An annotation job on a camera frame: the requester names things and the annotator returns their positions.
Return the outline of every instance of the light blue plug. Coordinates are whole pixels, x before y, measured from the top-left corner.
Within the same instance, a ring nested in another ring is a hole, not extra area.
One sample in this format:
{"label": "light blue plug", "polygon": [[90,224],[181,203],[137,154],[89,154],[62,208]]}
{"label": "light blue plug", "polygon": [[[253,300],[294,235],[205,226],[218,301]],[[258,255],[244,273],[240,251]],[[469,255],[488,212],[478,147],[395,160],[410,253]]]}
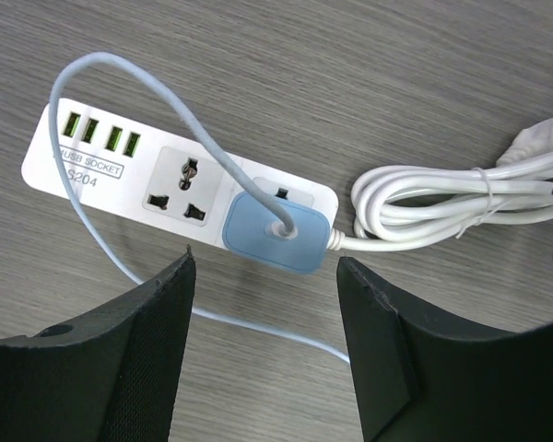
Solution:
{"label": "light blue plug", "polygon": [[247,192],[235,197],[223,226],[228,250],[243,257],[295,273],[312,273],[322,266],[330,223],[320,212],[277,199],[291,215],[297,229],[294,238],[271,233],[278,218]]}

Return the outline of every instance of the power strip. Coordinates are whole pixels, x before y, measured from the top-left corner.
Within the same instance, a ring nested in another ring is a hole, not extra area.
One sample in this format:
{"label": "power strip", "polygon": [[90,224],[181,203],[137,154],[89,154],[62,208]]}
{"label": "power strip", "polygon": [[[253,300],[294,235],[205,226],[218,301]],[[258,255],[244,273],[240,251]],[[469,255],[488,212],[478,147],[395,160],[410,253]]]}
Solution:
{"label": "power strip", "polygon": [[[22,176],[34,189],[67,198],[53,161],[48,109]],[[71,99],[60,99],[57,121],[67,175],[82,204],[226,249],[222,228],[243,189],[199,143]],[[263,191],[334,224],[338,198],[332,189],[229,155]]]}

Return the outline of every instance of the light blue cable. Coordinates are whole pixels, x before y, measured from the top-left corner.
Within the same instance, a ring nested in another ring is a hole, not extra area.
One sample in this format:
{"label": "light blue cable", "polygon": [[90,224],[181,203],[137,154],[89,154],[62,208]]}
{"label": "light blue cable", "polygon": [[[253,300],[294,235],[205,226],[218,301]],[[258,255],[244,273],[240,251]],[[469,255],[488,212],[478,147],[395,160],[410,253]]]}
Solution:
{"label": "light blue cable", "polygon": [[[242,188],[247,191],[251,196],[253,196],[259,203],[264,205],[268,210],[274,213],[278,218],[283,221],[285,229],[287,232],[293,231],[295,225],[292,218],[283,209],[279,204],[277,204],[274,198],[267,193],[263,192],[255,183],[253,183],[248,176],[243,173],[243,171],[233,162],[233,160],[221,149],[221,147],[215,142],[215,140],[209,135],[201,123],[196,119],[193,113],[186,107],[186,105],[176,96],[174,93],[164,86],[159,80],[157,80],[153,75],[146,72],[142,68],[132,64],[131,62],[125,60],[122,57],[113,55],[106,52],[94,52],[88,55],[85,55],[81,58],[78,58],[71,64],[69,64],[57,77],[55,83],[53,83],[52,92],[49,97],[49,137],[52,143],[53,157],[55,159],[55,164],[59,172],[62,183],[65,187],[65,192],[76,210],[76,213],[86,226],[90,235],[98,242],[100,247],[104,250],[107,256],[111,259],[112,262],[126,274],[132,281],[136,284],[141,285],[144,283],[144,280],[133,273],[112,251],[111,246],[104,240],[100,235],[99,231],[94,227],[92,222],[89,220],[88,216],[82,208],[82,204],[78,200],[72,185],[70,184],[69,179],[67,178],[67,173],[65,172],[64,160],[62,159],[62,153],[60,150],[59,144],[59,131],[57,128],[57,111],[59,108],[59,98],[62,95],[65,84],[80,71],[90,67],[94,64],[109,64],[119,69],[125,71],[128,74],[131,74],[136,79],[141,81],[144,85],[152,89],[160,98],[166,101],[186,125],[193,131],[196,139],[203,145],[203,147],[211,154],[211,156],[221,165],[223,168],[236,180]],[[348,356],[344,353],[336,350],[333,346],[328,345],[327,343],[322,343],[305,336],[298,335],[296,333],[281,330],[277,327],[271,327],[264,324],[259,324],[256,322],[251,322],[248,320],[239,320],[237,318],[232,318],[227,315],[221,315],[217,313],[212,313],[210,311],[203,310],[202,308],[193,307],[193,313],[195,315],[201,316],[203,318],[208,318],[210,320],[216,320],[218,322],[223,322],[226,324],[236,325],[243,327],[245,329],[254,330],[257,332],[264,332],[278,336],[281,338],[289,339],[297,343],[305,343],[315,348],[324,350],[336,357],[339,357],[343,361],[349,363]]]}

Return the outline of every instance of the gray wood surface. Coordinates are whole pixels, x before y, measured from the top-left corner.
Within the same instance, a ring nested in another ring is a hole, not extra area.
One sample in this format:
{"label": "gray wood surface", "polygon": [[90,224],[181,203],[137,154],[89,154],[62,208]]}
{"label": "gray wood surface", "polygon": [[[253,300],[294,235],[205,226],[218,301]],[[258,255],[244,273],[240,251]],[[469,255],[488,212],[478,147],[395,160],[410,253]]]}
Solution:
{"label": "gray wood surface", "polygon": [[[553,116],[553,0],[0,0],[0,338],[33,334],[131,286],[69,203],[20,165],[56,73],[86,52],[159,76],[229,151],[334,188],[366,169],[489,166]],[[187,135],[118,72],[69,97]],[[142,275],[187,241],[88,210]],[[469,319],[520,331],[553,320],[553,222],[472,228],[425,250],[350,252]],[[345,347],[340,253],[311,276],[194,244],[196,304]],[[359,441],[349,369],[330,355],[193,318],[171,440]]]}

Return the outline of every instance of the green usb port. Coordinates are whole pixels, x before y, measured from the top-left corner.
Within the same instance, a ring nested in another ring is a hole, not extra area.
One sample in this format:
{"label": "green usb port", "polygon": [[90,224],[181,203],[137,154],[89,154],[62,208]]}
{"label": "green usb port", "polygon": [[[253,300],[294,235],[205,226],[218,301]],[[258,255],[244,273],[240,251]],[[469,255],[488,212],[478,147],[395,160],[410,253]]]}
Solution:
{"label": "green usb port", "polygon": [[135,134],[131,132],[131,134],[129,135],[129,141],[127,141],[127,145],[125,146],[125,150],[123,151],[123,155],[133,158],[133,155],[135,155],[135,150],[137,149],[137,142],[139,141],[140,136],[140,134]]}
{"label": "green usb port", "polygon": [[84,143],[90,143],[92,141],[92,136],[94,135],[94,131],[96,131],[96,126],[99,125],[98,120],[92,120],[91,118],[88,119],[88,125],[86,126],[86,131],[84,131],[84,135],[82,136],[82,141]]}
{"label": "green usb port", "polygon": [[117,145],[119,144],[119,139],[121,138],[122,131],[123,129],[119,127],[112,127],[111,134],[109,135],[109,141],[107,142],[105,149],[114,152],[114,150],[117,148]]}
{"label": "green usb port", "polygon": [[79,121],[80,116],[77,113],[70,113],[70,118],[67,119],[67,124],[64,128],[64,135],[69,137],[74,136]]}

